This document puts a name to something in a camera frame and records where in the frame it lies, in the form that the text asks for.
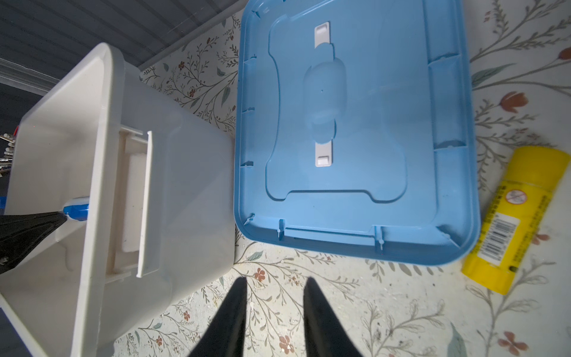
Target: lid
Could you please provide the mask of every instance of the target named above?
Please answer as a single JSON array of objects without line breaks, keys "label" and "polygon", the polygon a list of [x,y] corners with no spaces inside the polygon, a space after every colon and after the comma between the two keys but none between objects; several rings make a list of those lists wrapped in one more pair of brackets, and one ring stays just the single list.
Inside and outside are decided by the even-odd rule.
[{"label": "lid", "polygon": [[461,16],[456,0],[250,1],[236,122],[242,233],[418,264],[468,252],[479,209]]}]

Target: yellow glue stick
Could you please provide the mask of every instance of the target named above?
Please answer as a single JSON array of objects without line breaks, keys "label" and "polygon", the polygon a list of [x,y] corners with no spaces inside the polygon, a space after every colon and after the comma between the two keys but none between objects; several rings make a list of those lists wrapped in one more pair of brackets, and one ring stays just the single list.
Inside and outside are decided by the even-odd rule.
[{"label": "yellow glue stick", "polygon": [[462,272],[484,287],[508,293],[570,156],[540,146],[516,149],[482,222]]}]

